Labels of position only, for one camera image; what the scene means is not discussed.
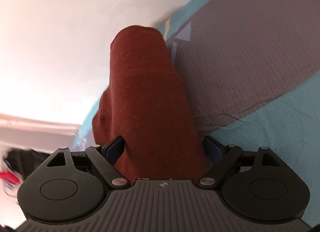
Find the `dark red knit sweater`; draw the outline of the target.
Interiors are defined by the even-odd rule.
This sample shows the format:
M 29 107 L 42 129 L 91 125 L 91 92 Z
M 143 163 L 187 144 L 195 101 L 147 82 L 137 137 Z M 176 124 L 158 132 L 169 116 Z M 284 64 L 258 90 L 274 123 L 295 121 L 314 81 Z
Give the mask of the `dark red knit sweater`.
M 110 83 L 92 129 L 99 145 L 124 138 L 115 166 L 130 181 L 197 180 L 210 167 L 182 79 L 154 28 L 130 26 L 112 41 Z

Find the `blue grey patterned bedsheet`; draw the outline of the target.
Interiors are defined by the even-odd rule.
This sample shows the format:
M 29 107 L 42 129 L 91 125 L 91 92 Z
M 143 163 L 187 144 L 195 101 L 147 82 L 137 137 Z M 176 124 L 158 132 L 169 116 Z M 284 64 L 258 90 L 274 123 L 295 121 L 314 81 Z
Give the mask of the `blue grey patterned bedsheet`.
M 201 143 L 272 149 L 319 223 L 319 0 L 193 0 L 169 35 Z

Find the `ornate pink wooden frame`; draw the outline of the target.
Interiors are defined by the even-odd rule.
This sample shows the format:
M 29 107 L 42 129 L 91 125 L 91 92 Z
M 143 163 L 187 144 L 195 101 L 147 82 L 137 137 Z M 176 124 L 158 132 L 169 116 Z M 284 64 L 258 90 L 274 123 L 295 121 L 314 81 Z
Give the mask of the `ornate pink wooden frame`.
M 1 113 L 1 128 L 75 136 L 80 130 L 80 125 L 40 121 Z

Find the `dark clutter with red item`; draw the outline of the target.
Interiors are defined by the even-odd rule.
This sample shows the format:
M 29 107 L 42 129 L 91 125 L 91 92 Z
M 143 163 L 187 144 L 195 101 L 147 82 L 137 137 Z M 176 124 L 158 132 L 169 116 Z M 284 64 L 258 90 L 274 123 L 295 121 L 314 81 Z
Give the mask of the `dark clutter with red item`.
M 49 156 L 33 149 L 10 148 L 4 151 L 1 155 L 1 187 L 4 193 L 16 198 L 21 184 Z

